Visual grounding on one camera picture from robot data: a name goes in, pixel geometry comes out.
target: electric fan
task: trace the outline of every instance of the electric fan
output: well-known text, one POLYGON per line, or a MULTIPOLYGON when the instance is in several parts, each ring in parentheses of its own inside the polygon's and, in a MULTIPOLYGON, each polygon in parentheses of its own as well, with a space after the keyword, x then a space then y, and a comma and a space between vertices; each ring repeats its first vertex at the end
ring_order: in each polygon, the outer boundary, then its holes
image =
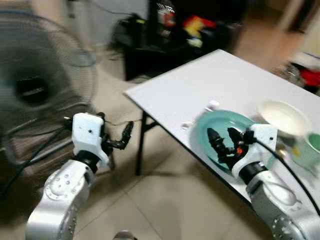
POLYGON ((90 112, 96 72, 82 52, 63 26, 29 12, 0 10, 0 133, 9 161, 21 164, 17 153, 30 144, 14 144, 18 136, 51 133, 65 116, 90 112))

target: white table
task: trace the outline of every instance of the white table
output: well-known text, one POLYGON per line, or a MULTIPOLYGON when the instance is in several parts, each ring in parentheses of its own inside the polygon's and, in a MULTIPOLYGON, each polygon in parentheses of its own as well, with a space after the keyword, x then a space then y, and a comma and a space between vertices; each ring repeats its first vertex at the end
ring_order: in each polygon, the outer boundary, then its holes
MULTIPOLYGON (((310 118, 314 130, 320 132, 320 97, 223 50, 217 50, 157 76, 124 94, 143 110, 136 169, 138 175, 144 132, 158 124, 247 203, 250 203, 250 199, 245 184, 211 162, 197 145, 192 128, 183 130, 182 123, 194 121, 211 100, 218 101, 220 109, 255 118, 257 104, 272 99, 287 102, 300 109, 310 118), (147 125, 147 117, 155 122, 147 125)), ((290 159, 287 159, 287 163, 302 178, 320 206, 320 180, 290 159)), ((275 163, 272 168, 294 189, 300 200, 313 209, 287 169, 280 163, 275 163)))

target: robotic arm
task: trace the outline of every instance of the robotic arm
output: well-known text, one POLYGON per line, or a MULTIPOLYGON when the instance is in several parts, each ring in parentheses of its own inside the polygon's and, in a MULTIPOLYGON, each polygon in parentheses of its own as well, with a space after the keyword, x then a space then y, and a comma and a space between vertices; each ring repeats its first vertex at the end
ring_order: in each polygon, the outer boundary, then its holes
POLYGON ((104 114, 77 113, 72 119, 75 159, 69 160, 45 182, 43 196, 31 213, 25 229, 26 240, 72 240, 79 209, 89 197, 99 167, 113 168, 108 155, 113 148, 124 149, 134 123, 125 127, 120 141, 105 133, 104 114))
POLYGON ((257 160, 261 151, 257 151, 253 139, 265 142, 274 150, 277 130, 266 124, 255 124, 252 129, 254 131, 242 134, 229 128, 234 147, 226 147, 223 138, 212 128, 208 128, 207 133, 220 162, 227 164, 233 176, 241 178, 247 185, 253 209, 271 229, 276 240, 319 240, 320 217, 306 208, 276 173, 257 160))

